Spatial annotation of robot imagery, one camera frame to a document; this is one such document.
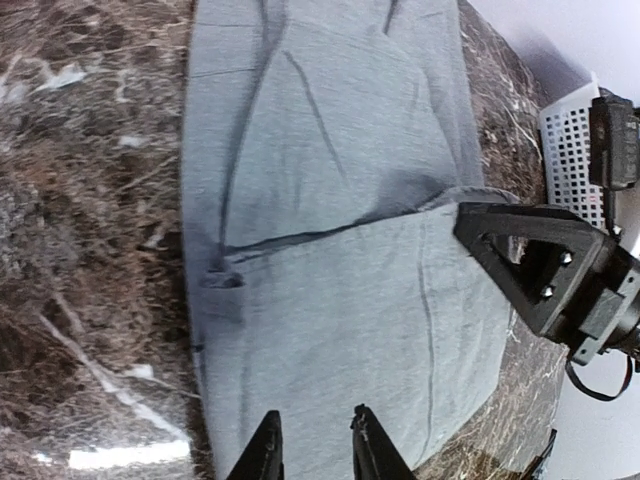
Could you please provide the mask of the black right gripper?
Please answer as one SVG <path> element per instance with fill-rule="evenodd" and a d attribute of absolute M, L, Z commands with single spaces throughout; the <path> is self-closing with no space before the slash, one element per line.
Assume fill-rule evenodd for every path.
<path fill-rule="evenodd" d="M 454 235 L 532 333 L 588 364 L 618 350 L 639 357 L 639 261 L 561 209 L 464 202 Z"/>

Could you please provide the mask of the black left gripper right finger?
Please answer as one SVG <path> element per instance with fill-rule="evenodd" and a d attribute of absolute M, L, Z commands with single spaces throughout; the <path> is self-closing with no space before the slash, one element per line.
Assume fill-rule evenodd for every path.
<path fill-rule="evenodd" d="M 355 407 L 351 430 L 355 479 L 415 480 L 415 475 L 368 406 Z"/>

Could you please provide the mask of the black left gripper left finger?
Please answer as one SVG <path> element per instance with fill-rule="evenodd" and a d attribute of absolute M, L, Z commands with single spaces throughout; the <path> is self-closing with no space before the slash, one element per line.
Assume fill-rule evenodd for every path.
<path fill-rule="evenodd" d="M 268 411 L 234 465 L 227 480 L 283 480 L 283 435 L 280 413 Z"/>

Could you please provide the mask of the light grey plastic basket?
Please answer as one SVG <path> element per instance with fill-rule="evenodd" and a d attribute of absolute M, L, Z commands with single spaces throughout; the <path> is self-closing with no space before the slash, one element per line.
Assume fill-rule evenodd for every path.
<path fill-rule="evenodd" d="M 538 116 L 548 203 L 603 230 L 602 189 L 589 181 L 591 101 L 600 96 L 591 81 L 542 109 Z"/>

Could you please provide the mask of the grey long sleeve shirt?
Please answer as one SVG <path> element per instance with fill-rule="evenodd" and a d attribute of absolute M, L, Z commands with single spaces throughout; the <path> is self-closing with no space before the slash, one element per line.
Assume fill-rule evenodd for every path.
<path fill-rule="evenodd" d="M 193 360 L 229 475 L 276 410 L 291 479 L 369 406 L 421 466 L 496 388 L 511 308 L 453 235 L 484 183 L 454 1 L 201 1 L 182 141 Z"/>

